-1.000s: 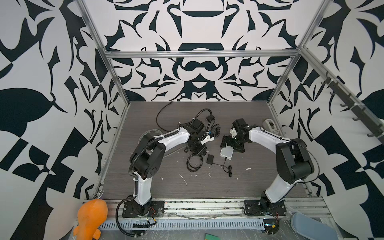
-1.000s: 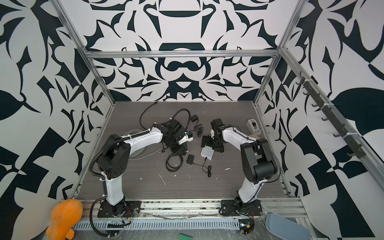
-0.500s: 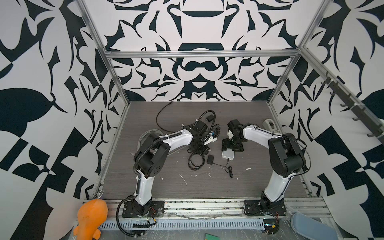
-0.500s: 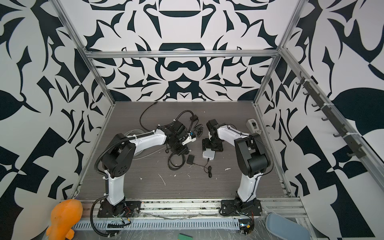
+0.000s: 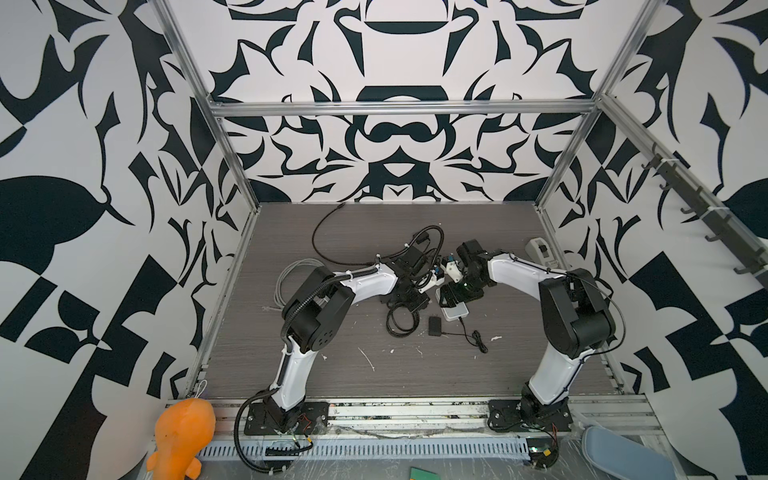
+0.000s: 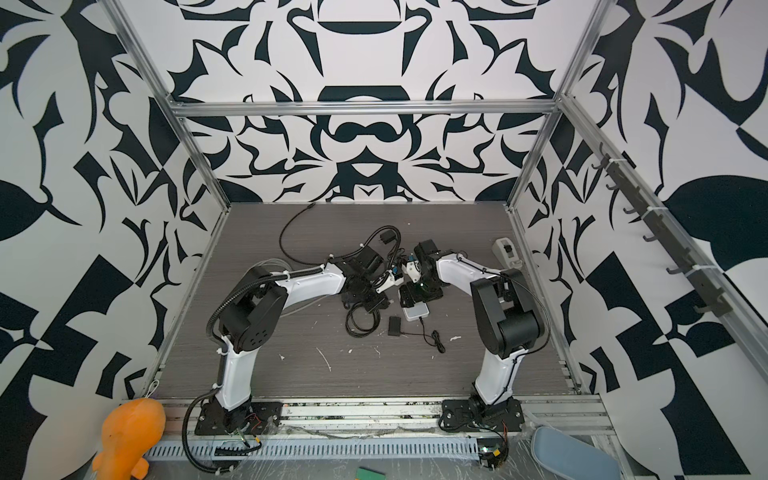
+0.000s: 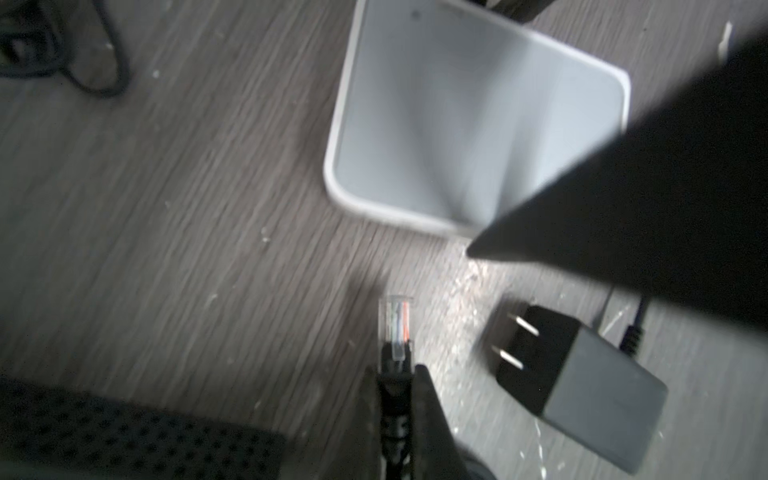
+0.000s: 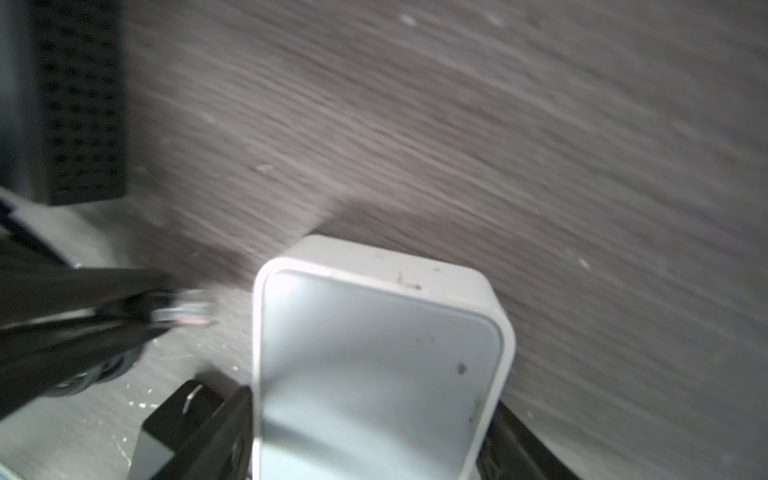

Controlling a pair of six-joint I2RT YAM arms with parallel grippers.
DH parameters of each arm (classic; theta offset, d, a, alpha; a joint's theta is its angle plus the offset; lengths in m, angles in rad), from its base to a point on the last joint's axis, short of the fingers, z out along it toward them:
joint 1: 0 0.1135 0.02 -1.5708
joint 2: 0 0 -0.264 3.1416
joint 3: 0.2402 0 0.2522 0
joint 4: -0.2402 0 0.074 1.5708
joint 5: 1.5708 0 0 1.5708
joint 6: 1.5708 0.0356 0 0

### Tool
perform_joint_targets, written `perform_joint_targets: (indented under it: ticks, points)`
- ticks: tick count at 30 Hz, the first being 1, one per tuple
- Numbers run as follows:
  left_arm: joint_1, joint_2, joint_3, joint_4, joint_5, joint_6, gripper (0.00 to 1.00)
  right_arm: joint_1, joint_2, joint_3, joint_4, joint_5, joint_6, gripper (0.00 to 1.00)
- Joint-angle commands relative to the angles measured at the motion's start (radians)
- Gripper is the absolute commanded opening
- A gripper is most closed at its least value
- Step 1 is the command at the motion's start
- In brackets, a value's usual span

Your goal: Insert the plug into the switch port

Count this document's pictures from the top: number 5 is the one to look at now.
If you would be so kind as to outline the white square router box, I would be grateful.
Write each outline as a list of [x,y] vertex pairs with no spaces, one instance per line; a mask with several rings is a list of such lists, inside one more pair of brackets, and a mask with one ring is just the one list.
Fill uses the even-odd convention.
[[454,322],[467,317],[469,310],[464,302],[459,302],[453,307],[442,307],[441,314],[447,322]]

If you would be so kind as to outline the black power adapter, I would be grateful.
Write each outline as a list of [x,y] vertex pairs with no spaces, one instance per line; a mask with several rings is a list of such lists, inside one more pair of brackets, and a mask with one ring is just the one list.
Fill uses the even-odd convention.
[[460,330],[448,331],[443,327],[443,320],[437,316],[430,316],[428,319],[428,335],[431,337],[455,336],[463,338],[470,346],[477,349],[482,354],[488,353],[488,347],[483,341],[481,333],[478,330],[469,332],[462,318],[458,319]]

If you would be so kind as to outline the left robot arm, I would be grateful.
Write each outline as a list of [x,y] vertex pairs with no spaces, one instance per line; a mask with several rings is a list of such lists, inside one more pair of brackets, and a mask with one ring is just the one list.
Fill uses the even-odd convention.
[[429,303],[427,292],[443,280],[439,250],[423,251],[414,243],[354,270],[316,267],[282,310],[284,347],[270,396],[264,400],[269,413],[284,421],[299,412],[317,354],[336,337],[353,305],[380,299],[387,308],[390,334],[408,336]]

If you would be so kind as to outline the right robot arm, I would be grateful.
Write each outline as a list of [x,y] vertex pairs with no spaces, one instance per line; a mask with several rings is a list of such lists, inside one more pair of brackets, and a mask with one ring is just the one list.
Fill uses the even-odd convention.
[[529,423],[567,405],[583,364],[616,332],[608,300],[584,269],[551,269],[510,252],[489,252],[471,240],[459,246],[457,256],[443,259],[439,271],[445,282],[438,301],[448,309],[479,300],[498,284],[539,302],[547,347],[518,404],[520,418]]

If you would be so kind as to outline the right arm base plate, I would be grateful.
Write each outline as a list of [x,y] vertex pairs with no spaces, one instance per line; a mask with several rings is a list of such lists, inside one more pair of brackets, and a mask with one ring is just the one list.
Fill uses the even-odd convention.
[[487,426],[497,433],[529,432],[538,430],[569,431],[572,423],[567,401],[552,405],[539,405],[533,397],[491,400],[488,403]]

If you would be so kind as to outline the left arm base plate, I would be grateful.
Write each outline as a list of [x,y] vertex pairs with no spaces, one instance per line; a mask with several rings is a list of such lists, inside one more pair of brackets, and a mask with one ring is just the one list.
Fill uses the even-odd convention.
[[266,405],[252,403],[244,415],[243,433],[247,436],[322,433],[327,427],[329,407],[327,402],[304,401],[283,411],[271,400]]

